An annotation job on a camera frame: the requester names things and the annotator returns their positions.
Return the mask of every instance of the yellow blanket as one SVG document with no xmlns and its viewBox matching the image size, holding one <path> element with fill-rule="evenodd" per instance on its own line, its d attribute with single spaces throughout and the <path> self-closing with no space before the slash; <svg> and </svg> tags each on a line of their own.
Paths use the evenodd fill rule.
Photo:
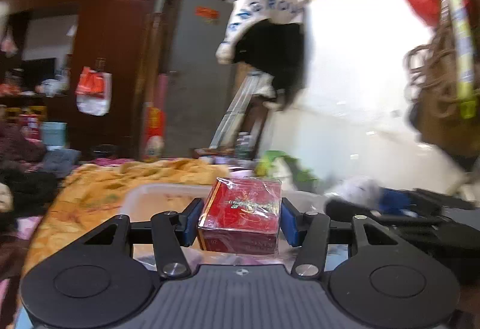
<svg viewBox="0 0 480 329">
<path fill-rule="evenodd" d="M 85 164 L 64 181 L 30 246 L 23 273 L 40 261 L 118 214 L 125 194 L 147 183 L 213 184 L 226 177 L 225 166 L 177 159 L 151 164 L 128 162 L 118 167 Z"/>
</svg>

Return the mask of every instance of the brown bag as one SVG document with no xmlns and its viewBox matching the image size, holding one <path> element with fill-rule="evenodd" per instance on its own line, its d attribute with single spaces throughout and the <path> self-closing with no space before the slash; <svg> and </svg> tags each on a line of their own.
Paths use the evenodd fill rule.
<svg viewBox="0 0 480 329">
<path fill-rule="evenodd" d="M 470 20 L 472 32 L 479 25 L 478 16 Z M 473 36 L 478 52 L 478 38 Z M 452 156 L 477 157 L 480 155 L 480 71 L 475 61 L 475 99 L 477 111 L 474 118 L 460 115 L 457 99 L 457 62 L 455 41 L 448 12 L 448 0 L 442 0 L 440 25 L 429 45 L 421 45 L 406 56 L 410 74 L 409 88 L 419 93 L 414 103 L 410 121 L 421 133 L 421 141 L 437 145 Z M 423 65 L 414 67 L 413 58 L 423 56 Z"/>
</svg>

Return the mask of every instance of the plastic wrap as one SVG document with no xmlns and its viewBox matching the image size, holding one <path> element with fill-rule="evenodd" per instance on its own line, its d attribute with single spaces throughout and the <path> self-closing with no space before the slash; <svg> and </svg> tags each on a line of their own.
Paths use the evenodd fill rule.
<svg viewBox="0 0 480 329">
<path fill-rule="evenodd" d="M 274 254 L 281 201 L 279 180 L 218 178 L 198 222 L 201 248 L 247 255 Z"/>
</svg>

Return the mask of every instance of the gray door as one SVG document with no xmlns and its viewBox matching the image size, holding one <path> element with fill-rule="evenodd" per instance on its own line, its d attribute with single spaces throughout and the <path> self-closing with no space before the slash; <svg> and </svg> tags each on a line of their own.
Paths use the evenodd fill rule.
<svg viewBox="0 0 480 329">
<path fill-rule="evenodd" d="M 219 12 L 217 21 L 195 14 Z M 233 65 L 219 65 L 215 52 L 225 36 L 233 5 L 221 0 L 181 0 L 165 103 L 165 157 L 190 157 L 207 148 L 231 101 Z"/>
</svg>

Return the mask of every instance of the red and yellow packaging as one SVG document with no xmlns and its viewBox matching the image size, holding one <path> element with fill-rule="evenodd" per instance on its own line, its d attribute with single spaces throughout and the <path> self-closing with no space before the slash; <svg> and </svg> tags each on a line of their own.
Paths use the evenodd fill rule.
<svg viewBox="0 0 480 329">
<path fill-rule="evenodd" d="M 279 180 L 217 178 L 198 221 L 200 247 L 247 255 L 275 253 L 281 202 Z"/>
</svg>

